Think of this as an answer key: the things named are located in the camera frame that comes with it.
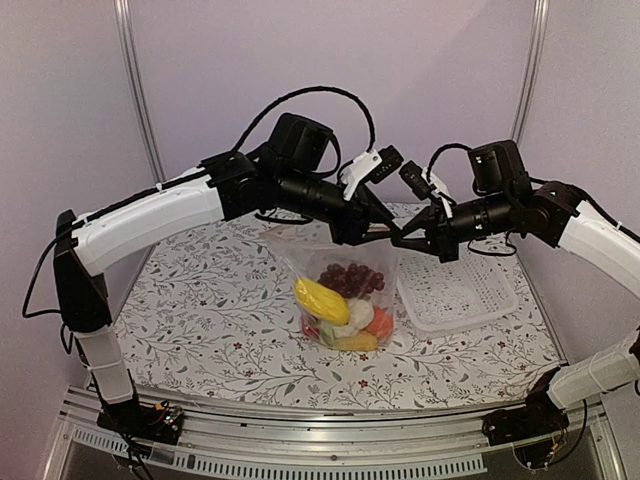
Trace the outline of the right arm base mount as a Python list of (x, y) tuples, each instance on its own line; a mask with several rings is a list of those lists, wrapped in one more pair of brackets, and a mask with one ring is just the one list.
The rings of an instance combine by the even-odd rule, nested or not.
[(538, 382), (527, 395), (525, 404), (514, 409), (498, 409), (482, 418), (482, 433), (491, 446), (514, 443), (538, 436), (559, 433), (558, 440), (517, 447), (516, 459), (528, 469), (548, 467), (565, 440), (569, 420), (547, 395), (548, 386)]

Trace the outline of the clear zip top bag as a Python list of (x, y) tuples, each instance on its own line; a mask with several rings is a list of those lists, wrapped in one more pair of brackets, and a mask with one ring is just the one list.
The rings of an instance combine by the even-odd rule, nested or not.
[(274, 227), (261, 239), (293, 274), (305, 336), (339, 351), (369, 352), (388, 343), (399, 264), (388, 239), (338, 245), (319, 222)]

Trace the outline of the white plastic basket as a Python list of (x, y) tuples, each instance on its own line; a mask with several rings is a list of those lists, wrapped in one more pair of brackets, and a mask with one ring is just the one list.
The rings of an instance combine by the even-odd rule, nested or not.
[(397, 291), (412, 325), (432, 336), (480, 328), (518, 308), (498, 260), (467, 252), (450, 263), (402, 253)]

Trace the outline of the left aluminium frame post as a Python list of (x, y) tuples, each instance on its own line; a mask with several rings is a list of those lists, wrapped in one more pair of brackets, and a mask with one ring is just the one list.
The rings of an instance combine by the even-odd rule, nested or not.
[(151, 175), (155, 182), (162, 182), (166, 180), (166, 173), (161, 161), (144, 91), (142, 72), (135, 43), (131, 5), (127, 0), (114, 0), (113, 6), (125, 73), (129, 83), (134, 113), (138, 123), (141, 140), (149, 163)]

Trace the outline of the orange pumpkin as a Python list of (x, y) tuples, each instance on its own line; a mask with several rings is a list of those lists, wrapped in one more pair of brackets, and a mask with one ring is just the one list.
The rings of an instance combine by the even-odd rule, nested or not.
[(393, 316), (388, 314), (385, 310), (375, 307), (374, 318), (366, 327), (366, 331), (381, 341), (390, 336), (393, 326)]

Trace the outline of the red bell pepper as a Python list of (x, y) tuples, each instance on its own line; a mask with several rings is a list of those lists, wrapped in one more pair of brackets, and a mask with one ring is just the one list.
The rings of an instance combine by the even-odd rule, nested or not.
[(312, 340), (319, 340), (320, 339), (320, 335), (319, 335), (319, 330), (313, 326), (310, 326), (309, 324), (303, 322), (301, 324), (301, 330), (302, 333), (312, 339)]

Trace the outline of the right aluminium frame post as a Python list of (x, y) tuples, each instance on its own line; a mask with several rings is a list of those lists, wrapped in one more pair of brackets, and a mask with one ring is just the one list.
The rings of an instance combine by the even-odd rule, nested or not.
[(544, 51), (549, 7), (549, 0), (534, 1), (524, 76), (511, 128), (511, 138), (517, 144), (524, 138), (527, 121), (534, 100), (537, 77)]

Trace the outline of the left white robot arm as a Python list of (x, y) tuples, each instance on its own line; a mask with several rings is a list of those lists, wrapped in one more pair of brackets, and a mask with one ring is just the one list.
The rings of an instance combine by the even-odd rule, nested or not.
[(202, 160), (180, 176), (98, 211), (61, 213), (43, 251), (53, 262), (56, 313), (84, 354), (111, 419), (128, 434), (148, 426), (134, 382), (112, 329), (105, 271), (121, 259), (168, 237), (251, 213), (282, 209), (329, 226), (334, 242), (361, 245), (396, 230), (391, 213), (371, 192), (402, 164), (393, 147), (368, 145), (329, 170), (319, 165), (337, 148), (326, 126), (282, 115), (269, 139), (249, 152), (239, 146)]

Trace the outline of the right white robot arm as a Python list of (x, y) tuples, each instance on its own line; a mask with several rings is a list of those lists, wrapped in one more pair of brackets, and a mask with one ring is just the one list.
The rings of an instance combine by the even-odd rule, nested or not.
[[(437, 194), (432, 169), (408, 162), (402, 180), (430, 204), (395, 234), (395, 246), (455, 261), (459, 246), (493, 234), (532, 235), (590, 263), (633, 295), (639, 293), (639, 237), (615, 221), (586, 191), (527, 172), (517, 144), (501, 140), (467, 148), (475, 200), (449, 204)], [(537, 436), (556, 412), (639, 378), (639, 333), (574, 365), (545, 373), (526, 397), (517, 427)]]

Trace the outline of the aluminium frame post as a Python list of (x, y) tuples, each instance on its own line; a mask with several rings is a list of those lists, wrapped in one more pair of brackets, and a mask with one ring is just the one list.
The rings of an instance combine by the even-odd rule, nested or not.
[(517, 144), (524, 138), (527, 121), (534, 100), (537, 77), (544, 51), (549, 7), (549, 0), (534, 1), (524, 76), (511, 128), (511, 138)]
[(129, 83), (134, 113), (138, 123), (141, 140), (149, 163), (151, 175), (155, 182), (162, 182), (166, 180), (166, 173), (161, 161), (144, 91), (142, 72), (135, 43), (131, 5), (127, 0), (114, 0), (113, 6), (125, 73)]

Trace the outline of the dark red grape bunch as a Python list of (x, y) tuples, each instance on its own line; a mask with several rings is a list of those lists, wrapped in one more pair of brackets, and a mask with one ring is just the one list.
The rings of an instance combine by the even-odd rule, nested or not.
[(345, 299), (364, 298), (385, 289), (385, 275), (365, 264), (329, 264), (318, 282), (342, 295)]

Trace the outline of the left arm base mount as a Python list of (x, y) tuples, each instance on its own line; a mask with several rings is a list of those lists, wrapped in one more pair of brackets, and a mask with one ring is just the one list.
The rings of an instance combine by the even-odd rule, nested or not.
[(142, 404), (131, 374), (127, 375), (131, 396), (122, 402), (108, 403), (101, 392), (102, 384), (91, 374), (101, 403), (97, 426), (121, 434), (127, 439), (177, 445), (184, 424), (184, 410), (178, 405), (171, 405), (168, 400), (155, 406)]

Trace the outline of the yellow mango front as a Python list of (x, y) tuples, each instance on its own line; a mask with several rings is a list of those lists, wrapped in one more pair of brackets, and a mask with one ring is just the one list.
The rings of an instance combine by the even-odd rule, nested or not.
[(312, 316), (337, 326), (348, 323), (349, 306), (336, 291), (305, 277), (297, 278), (293, 289), (298, 304)]

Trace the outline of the white cauliflower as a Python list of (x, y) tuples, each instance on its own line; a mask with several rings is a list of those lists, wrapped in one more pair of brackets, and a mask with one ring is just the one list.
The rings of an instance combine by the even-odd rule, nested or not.
[(325, 320), (320, 321), (319, 336), (325, 345), (334, 345), (337, 340), (354, 338), (374, 320), (375, 311), (371, 301), (353, 298), (347, 301), (347, 305), (349, 317), (345, 325), (339, 326)]

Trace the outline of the aluminium front rail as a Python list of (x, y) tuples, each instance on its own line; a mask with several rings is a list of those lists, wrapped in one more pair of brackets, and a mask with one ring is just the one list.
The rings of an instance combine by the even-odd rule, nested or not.
[(532, 458), (545, 436), (491, 445), (488, 408), (327, 410), (268, 406), (143, 388), (142, 402), (185, 410), (176, 445), (144, 443), (129, 458), (124, 441), (97, 424), (100, 404), (70, 388), (48, 441), (41, 479), (627, 479), (603, 405), (570, 411), (570, 426), (548, 467)]

